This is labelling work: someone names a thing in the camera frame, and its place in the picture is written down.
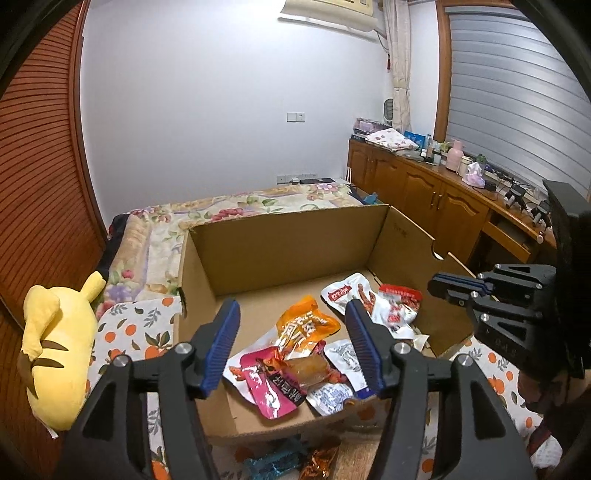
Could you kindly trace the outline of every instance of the yellow plush toy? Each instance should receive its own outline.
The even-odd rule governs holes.
[[[94,272],[81,291],[31,287],[18,371],[33,413],[54,430],[69,430],[82,408],[97,321],[90,302],[105,288]]]

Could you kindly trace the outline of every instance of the beige curtain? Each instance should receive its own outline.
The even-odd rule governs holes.
[[[408,81],[410,80],[410,10],[408,0],[384,0],[386,35],[390,52],[392,98],[394,116],[392,126],[404,132],[410,129],[410,104]]]

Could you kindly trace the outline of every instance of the wooden louvered door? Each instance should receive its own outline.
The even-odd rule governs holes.
[[[15,369],[22,302],[35,284],[80,288],[105,246],[80,136],[86,8],[55,25],[0,99],[0,430],[42,478],[59,440],[34,419]]]

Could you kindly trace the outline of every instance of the small fan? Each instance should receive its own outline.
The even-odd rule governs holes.
[[[384,121],[392,126],[392,117],[394,116],[394,100],[389,98],[384,102]]]

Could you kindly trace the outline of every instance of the storage box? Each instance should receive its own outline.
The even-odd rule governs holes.
[[[231,355],[272,328],[281,314],[305,295],[320,309],[339,317],[320,298],[328,284],[356,271],[375,291],[380,283],[416,288],[424,300],[414,322],[430,335],[437,356],[472,333],[464,309],[427,293],[427,282],[439,271],[469,274],[452,255],[437,260],[433,238],[396,209],[387,205],[261,215],[208,223],[185,237],[179,272],[184,312],[175,318],[175,342],[190,340],[197,327],[209,323],[224,298],[241,307],[241,326]],[[328,342],[347,338],[344,325]],[[312,422],[336,421],[346,409],[319,417],[307,403],[278,420],[263,418],[257,407],[222,381],[197,408],[211,443],[243,442],[291,435]]]

